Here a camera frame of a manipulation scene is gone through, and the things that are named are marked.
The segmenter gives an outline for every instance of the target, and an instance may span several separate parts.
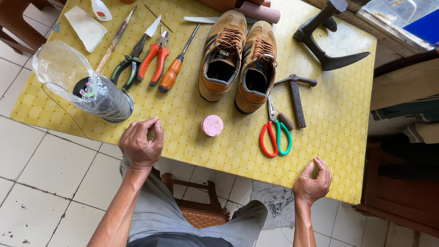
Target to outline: hand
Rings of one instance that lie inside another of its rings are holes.
[[[319,169],[319,174],[316,179],[309,178],[314,169],[313,162]],[[309,207],[311,207],[315,201],[328,194],[329,186],[332,181],[332,175],[326,163],[320,157],[314,158],[313,162],[310,162],[305,169],[303,169],[302,174],[300,174],[293,186],[294,199],[296,202],[306,203]]]
[[[154,139],[146,140],[148,130],[154,129]],[[160,159],[163,149],[163,128],[157,117],[143,122],[132,122],[119,140],[122,154],[130,160],[130,167],[137,171],[150,170]]]

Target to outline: pink lid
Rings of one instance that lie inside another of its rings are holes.
[[[205,135],[217,136],[223,131],[223,121],[217,115],[210,115],[201,121],[200,127]]]

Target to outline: shoe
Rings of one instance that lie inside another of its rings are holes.
[[[276,76],[276,40],[270,24],[259,21],[248,31],[235,107],[242,114],[255,112],[267,101]]]
[[[198,89],[209,102],[220,100],[241,69],[247,22],[243,13],[230,10],[221,15],[207,35]]]

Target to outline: white bottle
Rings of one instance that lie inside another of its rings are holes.
[[[107,6],[105,6],[101,0],[91,0],[91,6],[93,7],[94,14],[99,20],[108,22],[113,19]]]

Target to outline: screwdriver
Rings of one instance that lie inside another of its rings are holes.
[[[285,127],[287,127],[289,131],[294,130],[294,124],[287,118],[287,116],[284,113],[280,113],[273,104],[272,106],[276,109],[278,113],[277,117],[282,123],[284,123]]]
[[[166,93],[169,91],[169,89],[171,89],[172,85],[174,85],[175,79],[177,78],[178,73],[180,73],[180,69],[183,64],[184,53],[186,52],[187,48],[189,47],[189,44],[194,38],[195,33],[198,30],[198,27],[200,27],[200,24],[201,22],[198,23],[197,27],[192,33],[192,36],[187,42],[186,47],[183,49],[183,52],[177,56],[177,58],[171,63],[171,66],[169,66],[168,71],[163,75],[162,81],[160,82],[160,86],[158,87],[158,90],[160,92]]]

